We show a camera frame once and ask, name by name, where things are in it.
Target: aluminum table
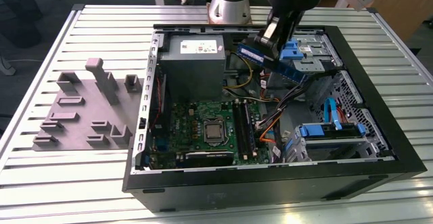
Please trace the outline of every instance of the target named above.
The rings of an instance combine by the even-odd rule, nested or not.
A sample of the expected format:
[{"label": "aluminum table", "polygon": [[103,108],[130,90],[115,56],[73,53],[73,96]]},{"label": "aluminum table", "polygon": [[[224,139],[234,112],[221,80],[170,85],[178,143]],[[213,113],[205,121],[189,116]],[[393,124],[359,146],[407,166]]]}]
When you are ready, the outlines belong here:
[{"label": "aluminum table", "polygon": [[[253,7],[265,24],[269,7]],[[33,139],[47,116],[62,71],[81,78],[89,57],[105,60],[117,78],[145,76],[157,23],[206,23],[205,7],[93,6],[67,22],[0,141],[0,223],[365,223],[433,220],[432,75],[379,14],[317,8],[304,25],[337,25],[430,169],[351,200],[152,213],[122,192],[127,151],[34,152]]]}]

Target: yellow cable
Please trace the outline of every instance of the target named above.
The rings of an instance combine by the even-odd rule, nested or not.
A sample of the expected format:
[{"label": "yellow cable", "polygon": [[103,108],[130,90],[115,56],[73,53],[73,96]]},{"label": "yellow cable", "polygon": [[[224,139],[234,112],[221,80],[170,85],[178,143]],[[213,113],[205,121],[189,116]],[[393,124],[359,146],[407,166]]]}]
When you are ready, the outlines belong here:
[{"label": "yellow cable", "polygon": [[241,85],[237,85],[237,86],[224,86],[224,88],[225,89],[237,89],[237,88],[242,88],[242,87],[245,87],[250,82],[252,82],[252,79],[253,79],[253,69],[252,69],[252,66],[250,66],[250,64],[249,64],[249,62],[241,57],[241,56],[238,56],[240,58],[241,58],[241,60],[245,62],[245,64],[246,64],[246,66],[249,66],[249,70],[250,70],[250,77],[249,77],[249,80],[244,83],[244,84],[241,84]]}]

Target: connector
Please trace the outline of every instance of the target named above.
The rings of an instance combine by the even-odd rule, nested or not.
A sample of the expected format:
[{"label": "connector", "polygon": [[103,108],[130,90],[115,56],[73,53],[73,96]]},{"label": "connector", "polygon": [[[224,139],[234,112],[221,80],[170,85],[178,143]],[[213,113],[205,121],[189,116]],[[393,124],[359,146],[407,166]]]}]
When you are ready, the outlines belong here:
[{"label": "connector", "polygon": [[189,0],[181,0],[181,5],[186,5]]}]

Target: blue latch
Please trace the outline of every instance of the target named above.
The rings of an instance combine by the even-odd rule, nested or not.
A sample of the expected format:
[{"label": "blue latch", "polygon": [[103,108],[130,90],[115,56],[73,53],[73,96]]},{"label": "blue latch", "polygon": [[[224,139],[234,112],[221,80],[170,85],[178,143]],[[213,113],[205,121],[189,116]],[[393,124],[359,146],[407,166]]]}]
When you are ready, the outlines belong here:
[{"label": "blue latch", "polygon": [[304,58],[304,53],[299,49],[299,41],[292,38],[284,46],[280,59],[288,60],[288,59],[303,59],[303,58]]},{"label": "blue latch", "polygon": [[332,107],[332,117],[333,117],[333,123],[336,125],[336,129],[341,130],[341,124],[340,124],[340,119],[339,119],[339,114],[337,114],[337,104],[336,100],[329,97],[327,98],[325,105],[324,105],[324,121],[331,122],[331,114],[329,114],[329,107]]},{"label": "blue latch", "polygon": [[364,124],[359,124],[357,126],[359,126],[361,136],[364,136],[367,134],[365,126],[364,126]]},{"label": "blue latch", "polygon": [[293,144],[293,139],[291,139],[291,141],[288,142],[287,144],[287,147],[285,147],[285,152],[289,150],[291,146]]},{"label": "blue latch", "polygon": [[324,136],[324,129],[321,125],[304,125],[309,136]]},{"label": "blue latch", "polygon": [[307,129],[304,127],[300,127],[300,132],[303,137],[308,136]]}]

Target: blue ram stick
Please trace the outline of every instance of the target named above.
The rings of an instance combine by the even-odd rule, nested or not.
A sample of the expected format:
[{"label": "blue ram stick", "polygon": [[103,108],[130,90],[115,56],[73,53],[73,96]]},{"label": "blue ram stick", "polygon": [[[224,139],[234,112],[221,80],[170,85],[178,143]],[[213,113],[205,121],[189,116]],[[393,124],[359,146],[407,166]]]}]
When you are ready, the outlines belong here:
[{"label": "blue ram stick", "polygon": [[296,70],[293,67],[285,63],[277,62],[277,65],[270,67],[268,64],[276,63],[272,61],[272,58],[268,58],[257,49],[250,46],[240,43],[238,45],[238,54],[250,61],[253,61],[260,66],[269,68],[273,72],[281,74],[285,78],[293,81],[296,84],[301,84],[307,79],[307,74]]}]

